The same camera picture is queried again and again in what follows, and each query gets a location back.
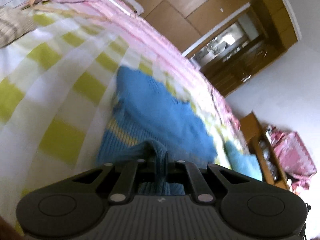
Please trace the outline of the pink floral fabric bundle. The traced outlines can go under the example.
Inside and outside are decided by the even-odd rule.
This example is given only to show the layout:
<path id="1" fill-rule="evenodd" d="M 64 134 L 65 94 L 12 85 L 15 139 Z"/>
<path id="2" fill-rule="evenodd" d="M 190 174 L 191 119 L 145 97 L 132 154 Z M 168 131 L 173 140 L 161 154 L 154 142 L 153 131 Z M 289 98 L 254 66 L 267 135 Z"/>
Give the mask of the pink floral fabric bundle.
<path id="1" fill-rule="evenodd" d="M 296 131 L 270 127 L 271 146 L 281 168 L 291 179 L 289 188 L 299 195 L 310 189 L 309 182 L 317 173 L 313 159 Z"/>

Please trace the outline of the white cloth on nightstand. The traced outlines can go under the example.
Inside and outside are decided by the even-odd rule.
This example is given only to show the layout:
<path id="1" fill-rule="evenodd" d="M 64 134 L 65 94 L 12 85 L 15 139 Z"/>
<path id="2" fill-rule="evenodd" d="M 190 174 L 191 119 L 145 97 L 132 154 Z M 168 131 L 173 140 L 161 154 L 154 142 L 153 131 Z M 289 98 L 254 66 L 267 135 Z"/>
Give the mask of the white cloth on nightstand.
<path id="1" fill-rule="evenodd" d="M 136 0 L 123 0 L 123 1 L 126 4 L 130 5 L 131 7 L 133 7 L 136 15 L 141 15 L 142 13 L 144 13 L 143 6 L 140 3 L 138 3 Z"/>

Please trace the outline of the beige brown striped sweater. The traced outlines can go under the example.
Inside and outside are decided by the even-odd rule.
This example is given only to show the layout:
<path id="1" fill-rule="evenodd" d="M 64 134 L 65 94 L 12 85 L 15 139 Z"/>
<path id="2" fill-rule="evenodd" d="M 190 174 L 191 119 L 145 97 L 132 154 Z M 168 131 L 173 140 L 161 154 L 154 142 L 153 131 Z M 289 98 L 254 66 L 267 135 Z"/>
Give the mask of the beige brown striped sweater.
<path id="1" fill-rule="evenodd" d="M 36 24 L 20 9 L 1 7 L 1 48 L 33 31 Z"/>

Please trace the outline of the wooden wardrobe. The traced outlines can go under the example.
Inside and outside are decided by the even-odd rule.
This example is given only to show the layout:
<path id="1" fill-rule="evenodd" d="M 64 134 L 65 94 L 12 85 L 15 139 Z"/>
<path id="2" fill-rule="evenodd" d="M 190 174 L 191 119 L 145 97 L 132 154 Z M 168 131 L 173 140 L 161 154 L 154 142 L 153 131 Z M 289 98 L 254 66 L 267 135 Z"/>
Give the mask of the wooden wardrobe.
<path id="1" fill-rule="evenodd" d="M 144 18 L 184 52 L 251 0 L 136 0 Z"/>

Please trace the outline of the pink striped quilt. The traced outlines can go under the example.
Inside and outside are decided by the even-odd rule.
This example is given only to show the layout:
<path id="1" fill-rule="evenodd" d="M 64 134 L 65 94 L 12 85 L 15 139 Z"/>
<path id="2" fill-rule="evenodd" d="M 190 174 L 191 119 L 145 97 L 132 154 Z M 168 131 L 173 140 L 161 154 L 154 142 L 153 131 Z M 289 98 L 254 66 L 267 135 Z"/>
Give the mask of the pink striped quilt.
<path id="1" fill-rule="evenodd" d="M 202 111 L 212 113 L 218 124 L 228 131 L 236 133 L 240 130 L 240 121 L 217 89 L 167 38 L 136 15 L 123 0 L 27 0 L 18 8 L 47 1 L 66 3 L 76 12 L 88 14 L 90 18 L 105 18 L 110 25 L 123 32 L 127 41 L 133 41 L 136 49 L 144 51 L 148 59 L 158 64 L 159 69 L 179 82 Z"/>

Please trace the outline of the checkered green white bedsheet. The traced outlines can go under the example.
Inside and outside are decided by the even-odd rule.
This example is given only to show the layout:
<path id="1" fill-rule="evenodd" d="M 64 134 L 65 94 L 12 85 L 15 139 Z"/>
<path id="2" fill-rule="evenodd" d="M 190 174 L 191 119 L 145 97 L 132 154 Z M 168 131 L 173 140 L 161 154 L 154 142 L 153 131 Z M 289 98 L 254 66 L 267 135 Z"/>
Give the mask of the checkered green white bedsheet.
<path id="1" fill-rule="evenodd" d="M 232 169 L 227 141 L 247 154 L 239 131 L 202 111 L 105 18 L 56 2 L 20 10 L 36 28 L 1 48 L 1 239 L 21 238 L 15 209 L 25 194 L 93 167 L 117 103 L 121 66 L 151 76 L 191 105 L 213 137 L 216 164 Z"/>

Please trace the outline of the folded light blue towel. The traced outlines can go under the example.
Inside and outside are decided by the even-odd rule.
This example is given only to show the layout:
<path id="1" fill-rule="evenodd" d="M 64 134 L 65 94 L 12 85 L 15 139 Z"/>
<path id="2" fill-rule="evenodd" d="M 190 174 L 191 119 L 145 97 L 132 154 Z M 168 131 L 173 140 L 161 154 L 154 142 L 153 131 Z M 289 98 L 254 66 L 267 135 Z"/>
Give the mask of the folded light blue towel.
<path id="1" fill-rule="evenodd" d="M 225 142 L 224 148 L 233 171 L 263 181 L 256 155 L 241 153 L 231 141 Z"/>

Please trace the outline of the dark wooden door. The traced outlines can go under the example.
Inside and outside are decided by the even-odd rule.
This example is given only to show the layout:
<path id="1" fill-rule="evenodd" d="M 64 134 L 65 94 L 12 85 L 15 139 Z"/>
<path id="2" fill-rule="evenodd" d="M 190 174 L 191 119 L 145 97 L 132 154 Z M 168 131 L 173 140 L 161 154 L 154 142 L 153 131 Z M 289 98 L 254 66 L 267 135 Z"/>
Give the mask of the dark wooden door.
<path id="1" fill-rule="evenodd" d="M 201 73 L 227 96 L 276 61 L 298 41 L 284 6 L 270 13 L 263 0 L 217 31 L 206 49 L 211 56 L 201 63 Z"/>

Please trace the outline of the blue knit patterned sweater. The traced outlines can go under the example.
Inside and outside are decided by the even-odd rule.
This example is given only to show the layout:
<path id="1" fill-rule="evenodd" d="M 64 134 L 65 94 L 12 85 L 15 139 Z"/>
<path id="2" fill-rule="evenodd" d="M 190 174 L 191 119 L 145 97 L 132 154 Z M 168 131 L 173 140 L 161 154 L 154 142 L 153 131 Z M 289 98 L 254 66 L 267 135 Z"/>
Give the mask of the blue knit patterned sweater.
<path id="1" fill-rule="evenodd" d="M 96 163 L 154 159 L 156 179 L 142 183 L 138 192 L 183 195 L 182 184 L 165 179 L 168 162 L 185 160 L 205 168 L 217 156 L 213 137 L 202 120 L 189 103 L 177 100 L 162 83 L 126 66 L 118 69 L 116 98 Z"/>

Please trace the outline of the wooden side cabinet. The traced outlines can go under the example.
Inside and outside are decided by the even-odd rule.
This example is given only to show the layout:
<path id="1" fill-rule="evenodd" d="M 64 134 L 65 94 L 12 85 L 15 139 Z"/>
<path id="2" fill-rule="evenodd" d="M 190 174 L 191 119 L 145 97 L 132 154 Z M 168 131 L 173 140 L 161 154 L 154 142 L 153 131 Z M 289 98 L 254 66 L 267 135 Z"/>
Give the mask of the wooden side cabinet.
<path id="1" fill-rule="evenodd" d="M 263 175 L 263 181 L 289 190 L 287 176 L 274 153 L 271 143 L 254 112 L 240 119 L 241 131 L 250 153 L 255 154 Z"/>

